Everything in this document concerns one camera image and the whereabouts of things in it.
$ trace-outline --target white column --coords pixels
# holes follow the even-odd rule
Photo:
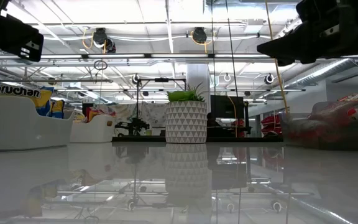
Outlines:
[[[186,84],[191,88],[198,87],[198,93],[203,93],[201,96],[204,97],[205,103],[207,103],[208,112],[211,112],[211,95],[210,95],[210,77],[208,64],[188,64],[186,74]]]

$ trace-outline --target white geometric planter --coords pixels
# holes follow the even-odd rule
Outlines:
[[[167,143],[205,143],[207,104],[176,101],[167,104],[165,140]]]

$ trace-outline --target white glossy floor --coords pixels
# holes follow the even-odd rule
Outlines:
[[[0,152],[0,223],[358,223],[358,152],[152,142]]]

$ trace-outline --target white wall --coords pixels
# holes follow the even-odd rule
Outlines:
[[[328,101],[337,101],[355,93],[358,94],[358,85],[327,84]]]
[[[320,81],[316,86],[306,86],[304,92],[292,92],[286,96],[287,105],[291,113],[311,113],[314,104],[327,101],[326,81]],[[249,116],[279,110],[284,108],[283,101],[267,102],[267,105],[253,106],[249,108]]]

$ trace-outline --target white container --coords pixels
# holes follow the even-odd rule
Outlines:
[[[30,99],[0,96],[0,150],[66,146],[72,124],[73,114],[69,119],[40,116]]]
[[[200,101],[178,101],[167,104],[165,120],[167,143],[206,142],[206,103]]]
[[[70,142],[111,142],[114,134],[114,118],[97,115],[89,123],[73,123]]]

